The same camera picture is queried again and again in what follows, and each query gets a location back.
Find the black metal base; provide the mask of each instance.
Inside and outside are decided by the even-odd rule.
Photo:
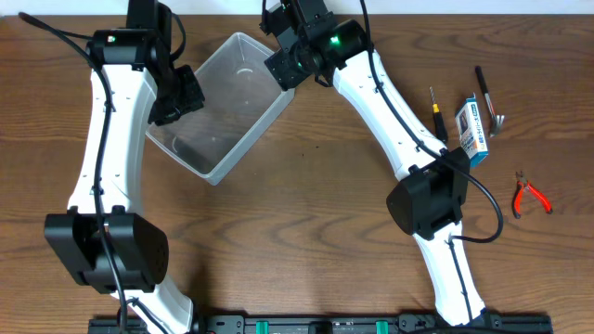
[[[148,334],[138,319],[128,322],[130,333]],[[439,316],[402,314],[379,317],[243,317],[216,315],[206,318],[206,334],[404,334],[420,333],[532,333],[552,334],[550,317],[546,315],[496,315],[484,313],[472,322],[471,328],[448,327]],[[89,321],[88,334],[117,332],[113,320]]]

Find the red pliers handle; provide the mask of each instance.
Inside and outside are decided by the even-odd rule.
[[[528,189],[528,191],[530,191],[530,193],[540,201],[542,206],[545,208],[545,212],[547,212],[548,214],[553,213],[553,207],[550,204],[549,199],[547,199],[547,197],[543,195],[543,193],[538,191],[535,187],[532,186],[532,184],[530,184],[530,182],[528,182],[528,180],[526,180],[526,178],[523,175],[523,172],[516,173],[516,177],[518,178],[518,187],[516,188],[516,193],[513,195],[513,205],[511,206],[514,217],[516,217],[517,219],[520,219],[521,217],[520,204],[522,203],[522,194],[526,189]]]

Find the wooden table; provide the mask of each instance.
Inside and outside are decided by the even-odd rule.
[[[48,17],[93,33],[124,17]],[[180,63],[198,68],[233,32],[271,48],[257,17],[184,17]],[[453,114],[479,93],[482,65],[506,115],[489,157],[472,171],[505,214],[501,238],[467,244],[474,283],[490,309],[548,313],[559,333],[594,328],[594,31],[587,16],[374,16],[373,38],[410,107],[433,129],[432,85],[452,140]],[[83,160],[90,70],[66,45],[17,18],[0,21],[0,331],[83,333],[118,304],[74,284],[44,239],[65,212]],[[488,127],[484,100],[482,117]],[[524,170],[554,214],[510,202]],[[250,315],[395,314],[434,309],[413,238],[384,201],[393,171],[357,112],[308,79],[291,105],[219,186],[209,186],[151,142],[143,162],[146,218],[169,238],[169,273],[206,305]],[[465,233],[496,227],[469,187]]]

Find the screwdriver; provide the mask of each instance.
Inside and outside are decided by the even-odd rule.
[[[435,136],[437,139],[447,143],[447,130],[446,125],[444,124],[444,117],[442,117],[441,111],[439,111],[439,107],[437,107],[437,102],[435,102],[435,94],[433,93],[433,87],[429,87],[431,91],[431,100],[433,101],[433,121],[435,122]]]

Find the plastic container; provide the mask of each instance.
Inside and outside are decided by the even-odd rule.
[[[293,100],[264,61],[273,52],[236,32],[196,71],[204,108],[155,126],[147,136],[176,161],[217,185]]]

